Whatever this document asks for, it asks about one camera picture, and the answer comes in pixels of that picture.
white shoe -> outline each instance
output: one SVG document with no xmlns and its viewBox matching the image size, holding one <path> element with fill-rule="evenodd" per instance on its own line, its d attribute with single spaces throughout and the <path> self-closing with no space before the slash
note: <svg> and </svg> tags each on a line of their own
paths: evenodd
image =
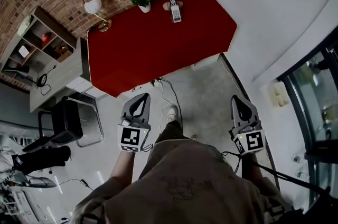
<svg viewBox="0 0 338 224">
<path fill-rule="evenodd" d="M 167 123 L 173 122 L 178 118 L 178 109 L 176 106 L 171 106 L 167 113 Z"/>
</svg>

concrete floor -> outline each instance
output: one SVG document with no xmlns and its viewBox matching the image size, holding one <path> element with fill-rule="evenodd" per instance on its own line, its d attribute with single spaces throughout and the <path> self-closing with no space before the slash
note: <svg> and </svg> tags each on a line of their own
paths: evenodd
<svg viewBox="0 0 338 224">
<path fill-rule="evenodd" d="M 230 116 L 230 98 L 240 94 L 232 77 L 227 73 L 221 60 L 193 71 L 187 67 L 164 77 L 172 82 L 182 108 L 183 132 L 190 137 L 198 135 L 202 143 L 215 146 L 220 152 L 237 152 L 236 146 L 230 139 L 228 131 L 232 127 Z M 165 82 L 163 97 L 174 101 L 174 94 Z M 152 130 L 147 144 L 155 142 L 166 124 L 166 113 L 169 105 L 161 98 L 161 86 L 147 90 L 151 96 L 151 113 L 149 123 Z M 34 172 L 32 176 L 45 176 L 57 180 L 59 183 L 69 179 L 85 179 L 91 188 L 96 188 L 106 181 L 120 153 L 117 145 L 117 124 L 120 122 L 121 110 L 129 98 L 121 95 L 118 98 L 110 96 L 97 100 L 105 139 L 102 143 L 79 148 L 76 143 L 69 144 L 72 151 L 71 161 L 65 167 L 53 168 L 53 174 L 47 171 Z M 99 139 L 98 131 L 85 133 L 81 144 Z M 137 180 L 147 162 L 149 153 L 141 152 L 136 155 L 133 180 Z M 265 151 L 260 152 L 258 160 L 269 166 Z M 238 159 L 227 156 L 228 162 L 235 169 Z M 62 217 L 70 217 L 74 207 L 85 198 L 90 190 L 78 181 L 70 181 L 53 189 L 28 189 L 24 191 L 28 199 L 34 204 L 41 223 L 51 223 Z"/>
</svg>

black chair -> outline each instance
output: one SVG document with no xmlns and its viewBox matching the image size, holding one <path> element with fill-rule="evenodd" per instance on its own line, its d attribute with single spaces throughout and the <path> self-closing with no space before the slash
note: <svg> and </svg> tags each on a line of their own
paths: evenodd
<svg viewBox="0 0 338 224">
<path fill-rule="evenodd" d="M 78 104 L 87 105 L 94 109 L 101 131 L 101 140 L 87 145 L 79 144 L 78 140 L 83 136 L 83 132 L 79 116 Z M 54 130 L 53 136 L 43 136 L 42 115 L 44 114 L 50 114 L 52 116 Z M 73 141 L 76 141 L 79 147 L 87 147 L 95 143 L 99 143 L 104 139 L 104 133 L 96 107 L 83 101 L 79 101 L 70 97 L 63 97 L 62 100 L 52 108 L 52 111 L 40 111 L 38 114 L 38 118 L 40 138 L 37 141 L 28 145 L 27 147 L 23 148 L 22 151 L 24 153 L 32 153 L 48 145 L 59 146 Z"/>
</svg>

beige shirt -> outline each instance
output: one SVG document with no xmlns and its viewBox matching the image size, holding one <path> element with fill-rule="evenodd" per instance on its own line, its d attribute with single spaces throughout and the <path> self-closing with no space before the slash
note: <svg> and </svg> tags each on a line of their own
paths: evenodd
<svg viewBox="0 0 338 224">
<path fill-rule="evenodd" d="M 272 205 L 290 210 L 267 178 L 258 189 L 235 175 L 216 148 L 176 139 L 155 144 L 139 180 L 127 188 L 110 178 L 95 189 L 72 221 L 92 214 L 102 223 L 263 223 Z"/>
</svg>

white flower pot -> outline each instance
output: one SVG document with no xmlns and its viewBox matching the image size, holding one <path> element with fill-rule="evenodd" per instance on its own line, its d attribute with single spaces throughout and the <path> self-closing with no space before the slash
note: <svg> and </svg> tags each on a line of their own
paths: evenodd
<svg viewBox="0 0 338 224">
<path fill-rule="evenodd" d="M 143 13 L 148 13 L 150 11 L 150 3 L 149 3 L 149 5 L 147 5 L 147 7 L 143 7 L 143 6 L 140 6 L 140 5 L 138 7 L 141 9 L 141 11 Z"/>
</svg>

